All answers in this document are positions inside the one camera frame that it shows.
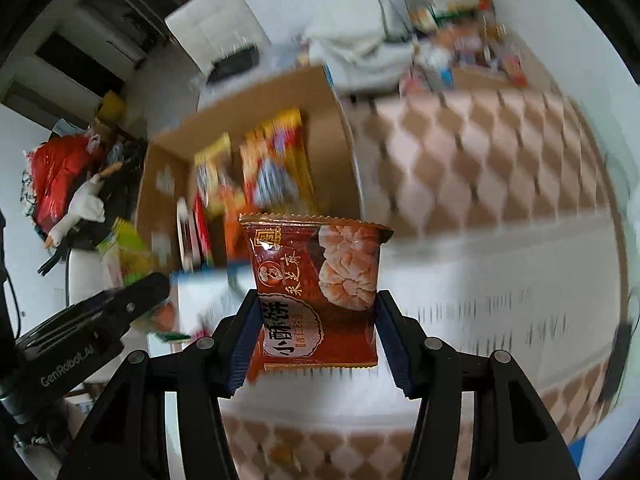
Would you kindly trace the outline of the brown pastry snack packet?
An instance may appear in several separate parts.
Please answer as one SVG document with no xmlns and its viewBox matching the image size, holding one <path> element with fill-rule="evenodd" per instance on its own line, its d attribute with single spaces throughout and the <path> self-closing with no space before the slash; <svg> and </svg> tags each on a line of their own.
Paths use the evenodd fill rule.
<svg viewBox="0 0 640 480">
<path fill-rule="evenodd" d="M 275 214 L 240 223 L 262 314 L 254 370 L 374 367 L 378 267 L 393 230 Z"/>
</svg>

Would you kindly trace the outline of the colourful candy bag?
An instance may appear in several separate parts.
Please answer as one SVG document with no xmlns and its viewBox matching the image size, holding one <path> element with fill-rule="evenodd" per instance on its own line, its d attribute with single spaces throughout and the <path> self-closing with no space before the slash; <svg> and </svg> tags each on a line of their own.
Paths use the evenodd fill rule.
<svg viewBox="0 0 640 480">
<path fill-rule="evenodd" d="M 96 246 L 107 288 L 123 288 L 155 270 L 155 257 L 134 225 L 117 218 L 111 232 Z"/>
</svg>

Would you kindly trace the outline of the patterned table mat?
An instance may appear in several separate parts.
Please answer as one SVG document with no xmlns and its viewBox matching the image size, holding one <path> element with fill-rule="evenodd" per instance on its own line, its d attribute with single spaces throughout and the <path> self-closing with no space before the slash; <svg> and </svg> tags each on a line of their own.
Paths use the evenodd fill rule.
<svg viewBox="0 0 640 480">
<path fill-rule="evenodd" d="M 447 92 L 347 111 L 378 284 L 459 351 L 503 349 L 564 440 L 608 414 L 629 288 L 615 196 L 578 107 L 554 92 Z M 244 479 L 396 479 L 418 404 L 386 362 L 261 374 L 222 404 Z"/>
</svg>

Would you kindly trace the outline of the brown noodle snack bag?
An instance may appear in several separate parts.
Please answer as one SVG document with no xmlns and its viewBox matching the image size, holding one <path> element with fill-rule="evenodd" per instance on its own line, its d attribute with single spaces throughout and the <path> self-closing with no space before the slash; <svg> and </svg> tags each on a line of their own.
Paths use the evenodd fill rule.
<svg viewBox="0 0 640 480">
<path fill-rule="evenodd" d="M 228 133 L 194 155 L 198 195 L 213 218 L 226 211 L 235 196 L 232 169 L 232 146 Z"/>
</svg>

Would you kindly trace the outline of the white goose plush toy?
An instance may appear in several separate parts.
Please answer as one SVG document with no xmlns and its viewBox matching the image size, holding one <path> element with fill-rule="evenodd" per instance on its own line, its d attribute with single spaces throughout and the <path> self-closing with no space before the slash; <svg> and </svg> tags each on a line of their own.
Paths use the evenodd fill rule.
<svg viewBox="0 0 640 480">
<path fill-rule="evenodd" d="M 94 174 L 85 181 L 74 193 L 66 214 L 49 231 L 44 248 L 58 247 L 66 235 L 78 225 L 81 220 L 103 223 L 105 221 L 104 203 L 99 198 L 99 192 L 104 187 L 108 177 L 122 169 L 123 162 L 114 162 L 102 171 Z"/>
</svg>

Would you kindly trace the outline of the yellow instant noodle pack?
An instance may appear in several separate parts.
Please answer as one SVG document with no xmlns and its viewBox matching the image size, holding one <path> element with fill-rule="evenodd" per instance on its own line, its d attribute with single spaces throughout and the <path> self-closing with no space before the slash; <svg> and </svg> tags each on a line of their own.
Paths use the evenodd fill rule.
<svg viewBox="0 0 640 480">
<path fill-rule="evenodd" d="M 240 146 L 247 203 L 273 214 L 314 214 L 303 115 L 290 108 L 250 130 Z"/>
</svg>

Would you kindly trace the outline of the cardboard box with blue print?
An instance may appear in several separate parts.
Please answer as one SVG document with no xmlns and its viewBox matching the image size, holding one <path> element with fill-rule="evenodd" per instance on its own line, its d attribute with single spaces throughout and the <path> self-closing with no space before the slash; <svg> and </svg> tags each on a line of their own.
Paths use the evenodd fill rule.
<svg viewBox="0 0 640 480">
<path fill-rule="evenodd" d="M 198 192 L 217 266 L 242 212 L 360 218 L 352 135 L 324 68 L 253 84 L 150 142 L 134 225 L 156 270 L 181 271 L 177 204 Z"/>
</svg>

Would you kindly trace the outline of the red bag pile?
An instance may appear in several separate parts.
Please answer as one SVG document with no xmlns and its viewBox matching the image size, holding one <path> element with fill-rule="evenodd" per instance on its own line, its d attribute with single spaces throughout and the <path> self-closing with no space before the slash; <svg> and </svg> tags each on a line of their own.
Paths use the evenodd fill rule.
<svg viewBox="0 0 640 480">
<path fill-rule="evenodd" d="M 101 166 L 106 155 L 99 136 L 73 134 L 51 136 L 26 156 L 35 196 L 32 220 L 42 232 L 49 232 L 62 219 L 74 184 Z"/>
</svg>

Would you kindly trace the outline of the black item on chair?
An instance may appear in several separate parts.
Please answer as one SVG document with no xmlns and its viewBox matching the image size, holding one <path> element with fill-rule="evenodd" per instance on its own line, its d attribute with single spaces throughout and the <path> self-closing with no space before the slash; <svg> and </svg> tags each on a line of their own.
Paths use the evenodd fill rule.
<svg viewBox="0 0 640 480">
<path fill-rule="evenodd" d="M 259 49 L 254 44 L 242 47 L 213 64 L 207 83 L 218 84 L 228 78 L 244 74 L 258 65 L 259 58 Z"/>
</svg>

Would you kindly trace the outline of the white cloth pile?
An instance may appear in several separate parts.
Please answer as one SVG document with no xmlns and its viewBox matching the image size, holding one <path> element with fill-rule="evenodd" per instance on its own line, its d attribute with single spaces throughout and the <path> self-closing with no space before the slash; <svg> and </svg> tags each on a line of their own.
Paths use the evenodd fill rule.
<svg viewBox="0 0 640 480">
<path fill-rule="evenodd" d="M 408 70 L 411 32 L 390 0 L 321 0 L 305 30 L 309 61 L 342 93 L 395 88 Z"/>
</svg>

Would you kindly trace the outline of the small cardboard snack box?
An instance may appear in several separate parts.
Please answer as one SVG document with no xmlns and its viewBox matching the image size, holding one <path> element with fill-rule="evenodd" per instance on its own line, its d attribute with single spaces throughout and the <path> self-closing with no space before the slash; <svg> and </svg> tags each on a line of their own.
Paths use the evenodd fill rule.
<svg viewBox="0 0 640 480">
<path fill-rule="evenodd" d="M 528 87 L 518 54 L 470 26 L 448 26 L 416 40 L 410 74 L 431 92 Z"/>
</svg>

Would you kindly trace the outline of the white padded chair far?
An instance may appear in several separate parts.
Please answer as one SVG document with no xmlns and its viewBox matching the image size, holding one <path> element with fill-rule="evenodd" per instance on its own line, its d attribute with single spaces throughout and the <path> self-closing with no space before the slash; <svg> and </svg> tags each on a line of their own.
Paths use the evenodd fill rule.
<svg viewBox="0 0 640 480">
<path fill-rule="evenodd" d="M 189 0 L 169 14 L 165 24 L 203 74 L 236 50 L 270 45 L 245 0 Z"/>
</svg>

